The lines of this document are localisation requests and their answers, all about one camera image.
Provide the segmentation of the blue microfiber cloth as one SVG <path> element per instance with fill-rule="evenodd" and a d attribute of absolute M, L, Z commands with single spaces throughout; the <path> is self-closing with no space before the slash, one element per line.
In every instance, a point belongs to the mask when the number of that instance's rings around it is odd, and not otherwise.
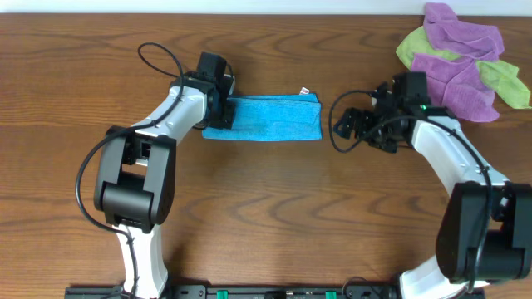
<path fill-rule="evenodd" d="M 322 105 L 313 93 L 299 95 L 234 96 L 232 128 L 209 127 L 208 140 L 305 141 L 320 140 Z"/>

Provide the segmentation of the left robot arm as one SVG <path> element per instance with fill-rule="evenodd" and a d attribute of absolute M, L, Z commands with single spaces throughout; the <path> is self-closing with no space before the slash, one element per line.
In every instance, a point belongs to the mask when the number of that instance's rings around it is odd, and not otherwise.
<path fill-rule="evenodd" d="M 228 62 L 204 52 L 195 70 L 178 76 L 168 96 L 130 128 L 111 127 L 102 147 L 95 208 L 119 238 L 126 269 L 121 295 L 158 298 L 168 281 L 161 224 L 175 196 L 176 150 L 196 125 L 229 129 L 235 85 Z"/>

